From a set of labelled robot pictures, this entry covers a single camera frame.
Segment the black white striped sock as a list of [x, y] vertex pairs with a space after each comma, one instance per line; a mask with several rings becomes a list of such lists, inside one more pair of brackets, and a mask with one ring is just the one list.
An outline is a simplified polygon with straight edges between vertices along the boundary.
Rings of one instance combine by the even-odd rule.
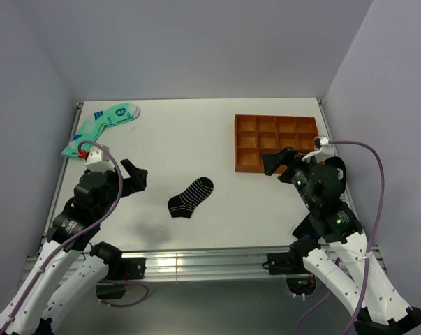
[[207, 177], [199, 177], [185, 191], [168, 200], [168, 211], [172, 218], [190, 219], [195, 209], [213, 192], [214, 183]]

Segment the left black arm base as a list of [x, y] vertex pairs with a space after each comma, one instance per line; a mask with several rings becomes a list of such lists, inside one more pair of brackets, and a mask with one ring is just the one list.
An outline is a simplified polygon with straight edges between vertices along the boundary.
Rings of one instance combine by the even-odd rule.
[[[111, 264], [104, 281], [136, 281], [144, 278], [146, 258], [122, 258]], [[99, 282], [96, 296], [105, 301], [122, 299], [129, 291], [129, 284], [111, 284]]]

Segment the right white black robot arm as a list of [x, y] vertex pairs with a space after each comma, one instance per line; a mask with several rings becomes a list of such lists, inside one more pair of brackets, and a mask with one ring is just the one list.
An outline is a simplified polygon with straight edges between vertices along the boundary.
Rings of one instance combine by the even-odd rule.
[[346, 166], [333, 146], [318, 144], [308, 154], [286, 147], [263, 154], [262, 161], [266, 175], [285, 166], [279, 181], [293, 185], [309, 211], [278, 266], [315, 275], [350, 313], [346, 333], [405, 334], [421, 325], [421, 309], [391, 284], [371, 250], [372, 239], [341, 199]]

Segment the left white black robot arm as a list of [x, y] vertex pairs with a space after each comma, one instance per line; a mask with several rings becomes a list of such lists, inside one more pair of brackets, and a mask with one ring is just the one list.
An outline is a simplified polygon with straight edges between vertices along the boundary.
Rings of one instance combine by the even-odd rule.
[[96, 162], [87, 159], [86, 167], [73, 196], [54, 218], [34, 268], [0, 313], [0, 334], [37, 334], [41, 327], [53, 332], [81, 291], [122, 272], [121, 251], [101, 242], [79, 270], [61, 282], [118, 201], [147, 186], [148, 172], [128, 159], [119, 164], [103, 158]]

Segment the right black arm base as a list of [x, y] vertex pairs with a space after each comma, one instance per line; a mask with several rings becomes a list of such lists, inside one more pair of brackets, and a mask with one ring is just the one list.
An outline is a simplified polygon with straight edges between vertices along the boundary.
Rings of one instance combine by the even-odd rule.
[[286, 286], [296, 295], [310, 295], [316, 290], [315, 276], [298, 264], [290, 252], [268, 253], [262, 268], [271, 276], [285, 276]]

